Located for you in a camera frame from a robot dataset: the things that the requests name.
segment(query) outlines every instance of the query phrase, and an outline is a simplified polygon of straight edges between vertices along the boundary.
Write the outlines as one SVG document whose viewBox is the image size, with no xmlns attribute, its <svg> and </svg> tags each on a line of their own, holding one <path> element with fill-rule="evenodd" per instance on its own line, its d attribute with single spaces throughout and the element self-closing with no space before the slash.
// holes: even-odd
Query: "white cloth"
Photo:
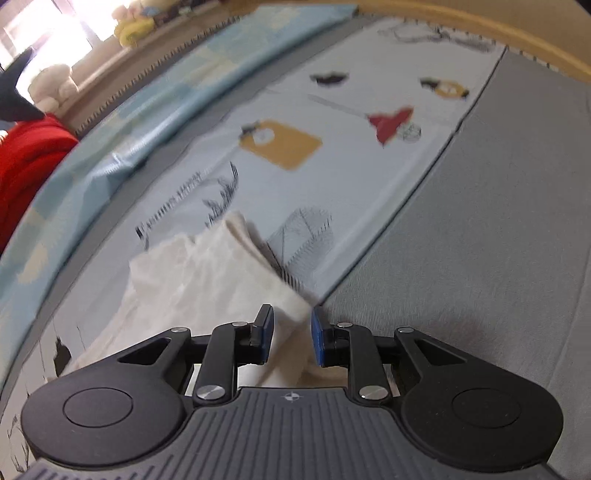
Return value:
<svg viewBox="0 0 591 480">
<path fill-rule="evenodd" d="M 299 382 L 303 373 L 306 381 L 311 374 L 324 384 L 343 384 L 344 369 L 312 367 L 311 307 L 273 272 L 240 214 L 229 213 L 200 235 L 181 234 L 159 244 L 135 257 L 130 270 L 117 314 L 68 371 L 172 327 L 208 335 L 224 323 L 252 322 L 269 303 L 275 311 L 269 361 L 240 367 L 239 385 L 306 386 Z"/>
</svg>

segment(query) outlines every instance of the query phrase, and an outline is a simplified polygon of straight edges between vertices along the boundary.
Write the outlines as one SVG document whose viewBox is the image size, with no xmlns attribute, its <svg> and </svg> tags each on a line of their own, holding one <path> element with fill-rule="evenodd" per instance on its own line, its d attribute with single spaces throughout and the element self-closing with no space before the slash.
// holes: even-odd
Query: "cloth fold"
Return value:
<svg viewBox="0 0 591 480">
<path fill-rule="evenodd" d="M 314 377 L 327 386 L 346 383 L 345 369 L 314 366 L 311 307 L 272 270 L 240 214 L 228 213 L 200 235 L 177 235 L 129 266 L 118 312 L 68 372 L 175 326 L 208 335 L 224 323 L 252 322 L 269 303 L 275 311 L 269 361 L 240 367 L 239 385 L 307 386 L 300 382 L 304 373 L 307 382 Z"/>
<path fill-rule="evenodd" d="M 52 115 L 17 123 L 0 143 L 0 254 L 39 189 L 77 143 Z"/>
</svg>

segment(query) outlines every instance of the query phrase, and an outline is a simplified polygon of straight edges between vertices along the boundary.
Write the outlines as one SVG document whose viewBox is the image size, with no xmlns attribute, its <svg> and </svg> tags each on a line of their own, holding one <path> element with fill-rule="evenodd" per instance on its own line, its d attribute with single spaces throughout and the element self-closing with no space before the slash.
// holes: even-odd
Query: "yellow duck toy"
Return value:
<svg viewBox="0 0 591 480">
<path fill-rule="evenodd" d="M 152 17 L 141 14 L 143 7 L 140 2 L 132 2 L 129 8 L 117 7 L 111 17 L 117 20 L 113 33 L 122 47 L 135 47 L 138 41 L 152 33 L 156 23 Z"/>
</svg>

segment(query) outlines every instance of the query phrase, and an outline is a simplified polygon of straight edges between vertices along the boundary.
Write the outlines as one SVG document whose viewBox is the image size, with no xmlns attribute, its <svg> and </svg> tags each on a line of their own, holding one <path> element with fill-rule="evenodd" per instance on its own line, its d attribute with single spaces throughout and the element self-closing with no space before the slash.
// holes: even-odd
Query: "red cloth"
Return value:
<svg viewBox="0 0 591 480">
<path fill-rule="evenodd" d="M 51 114 L 8 131 L 0 143 L 0 254 L 38 190 L 77 143 Z"/>
</svg>

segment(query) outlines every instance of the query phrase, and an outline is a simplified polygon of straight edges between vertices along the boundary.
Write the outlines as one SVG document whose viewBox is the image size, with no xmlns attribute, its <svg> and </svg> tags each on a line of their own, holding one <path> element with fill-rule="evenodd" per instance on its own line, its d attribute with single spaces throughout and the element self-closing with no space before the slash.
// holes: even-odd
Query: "silver screw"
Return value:
<svg viewBox="0 0 591 480">
<path fill-rule="evenodd" d="M 226 390 L 219 385 L 204 385 L 197 389 L 197 396 L 201 400 L 217 400 L 226 394 Z"/>
<path fill-rule="evenodd" d="M 359 395 L 365 400 L 383 400 L 388 396 L 388 390 L 379 385 L 367 385 L 359 390 Z"/>
</svg>

